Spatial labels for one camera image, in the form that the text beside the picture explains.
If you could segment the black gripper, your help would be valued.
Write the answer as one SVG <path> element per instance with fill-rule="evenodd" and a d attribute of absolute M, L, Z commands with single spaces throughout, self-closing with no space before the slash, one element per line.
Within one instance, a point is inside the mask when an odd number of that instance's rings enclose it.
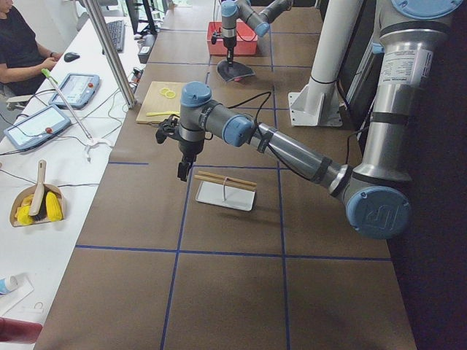
<path fill-rule="evenodd" d="M 236 37 L 235 36 L 224 36 L 223 45 L 227 49 L 226 61 L 229 67 L 232 67 L 234 64 L 234 48 L 236 46 Z"/>
<path fill-rule="evenodd" d="M 188 180 L 193 163 L 196 161 L 197 155 L 203 151 L 203 148 L 204 140 L 179 140 L 179 149 L 182 152 L 182 161 L 178 164 L 177 177 L 181 181 L 186 182 Z"/>

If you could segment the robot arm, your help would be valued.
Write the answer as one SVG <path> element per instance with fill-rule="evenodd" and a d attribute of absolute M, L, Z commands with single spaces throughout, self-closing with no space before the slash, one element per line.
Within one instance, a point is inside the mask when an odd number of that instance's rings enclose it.
<path fill-rule="evenodd" d="M 226 144 L 249 144 L 282 161 L 307 181 L 328 189 L 345 207 L 360 234 L 389 239 L 409 224 L 411 206 L 402 189 L 410 181 L 403 152 L 406 129 L 425 86 L 433 51 L 448 35 L 459 1 L 378 1 L 372 49 L 383 57 L 361 163 L 338 164 L 256 119 L 233 112 L 212 98 L 202 82 L 186 84 L 174 129 L 186 180 L 210 133 Z"/>
<path fill-rule="evenodd" d="M 236 23 L 240 19 L 259 37 L 264 36 L 270 29 L 270 24 L 285 11 L 293 6 L 293 0 L 273 1 L 266 8 L 257 13 L 250 1 L 221 1 L 221 33 L 224 47 L 227 49 L 226 59 L 220 62 L 222 68 L 233 68 L 234 48 L 236 46 Z"/>

